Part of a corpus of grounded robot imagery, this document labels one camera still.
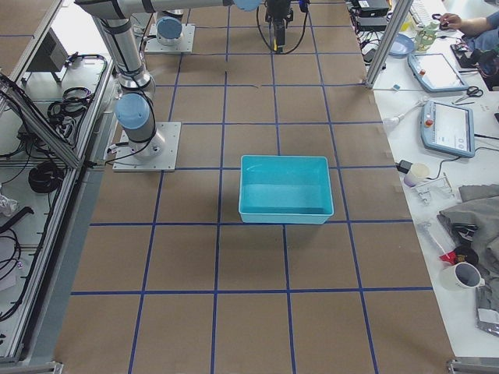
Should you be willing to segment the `person's hand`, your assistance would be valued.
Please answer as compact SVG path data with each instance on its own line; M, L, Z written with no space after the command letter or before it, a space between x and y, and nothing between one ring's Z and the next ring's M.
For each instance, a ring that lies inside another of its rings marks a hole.
M440 17L441 29L459 30L462 27L462 18L454 13L444 13Z

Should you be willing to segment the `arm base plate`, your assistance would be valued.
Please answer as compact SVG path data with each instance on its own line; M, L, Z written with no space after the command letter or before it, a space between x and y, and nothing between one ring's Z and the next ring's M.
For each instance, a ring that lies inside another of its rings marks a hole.
M145 54L180 55L191 54L193 51L193 41L195 25L187 23L182 25L182 31L178 38L157 38L157 27L153 23L150 27L150 38L146 41L143 49Z
M182 124L180 122L157 122L156 134L146 146L129 142L122 130L120 141L127 142L119 147L112 165L115 172L174 171L179 148Z

